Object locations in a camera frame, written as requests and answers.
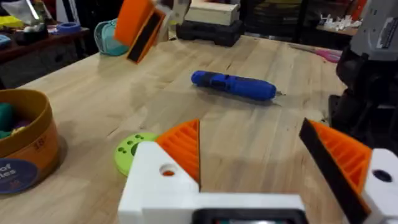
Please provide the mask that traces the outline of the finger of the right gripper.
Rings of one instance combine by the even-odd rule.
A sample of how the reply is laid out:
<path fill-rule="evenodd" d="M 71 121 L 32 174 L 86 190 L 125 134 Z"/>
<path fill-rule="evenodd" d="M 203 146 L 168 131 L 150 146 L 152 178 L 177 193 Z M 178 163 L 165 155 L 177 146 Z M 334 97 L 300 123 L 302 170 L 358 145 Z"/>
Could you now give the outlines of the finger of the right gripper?
<path fill-rule="evenodd" d="M 138 64 L 155 44 L 165 13 L 150 0 L 125 0 L 114 38 L 129 48 L 127 59 Z"/>
<path fill-rule="evenodd" d="M 190 7 L 190 0 L 156 0 L 156 9 L 164 16 L 160 23 L 157 41 L 166 41 L 171 22 L 181 24 Z"/>

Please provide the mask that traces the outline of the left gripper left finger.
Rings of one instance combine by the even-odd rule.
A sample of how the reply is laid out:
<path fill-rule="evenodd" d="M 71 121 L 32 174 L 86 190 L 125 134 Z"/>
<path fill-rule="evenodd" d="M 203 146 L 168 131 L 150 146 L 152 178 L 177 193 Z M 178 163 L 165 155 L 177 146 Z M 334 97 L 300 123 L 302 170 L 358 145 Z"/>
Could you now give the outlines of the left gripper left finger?
<path fill-rule="evenodd" d="M 186 121 L 138 144 L 118 207 L 120 223 L 190 223 L 179 207 L 200 191 L 200 122 Z"/>

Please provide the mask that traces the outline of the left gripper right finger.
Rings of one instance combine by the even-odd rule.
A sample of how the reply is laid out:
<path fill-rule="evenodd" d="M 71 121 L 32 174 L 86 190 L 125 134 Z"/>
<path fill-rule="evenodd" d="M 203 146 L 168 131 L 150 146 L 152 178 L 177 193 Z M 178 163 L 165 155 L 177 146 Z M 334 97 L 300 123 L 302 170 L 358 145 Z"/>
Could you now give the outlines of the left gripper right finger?
<path fill-rule="evenodd" d="M 397 223 L 397 155 L 311 119 L 299 137 L 344 213 L 344 222 Z"/>

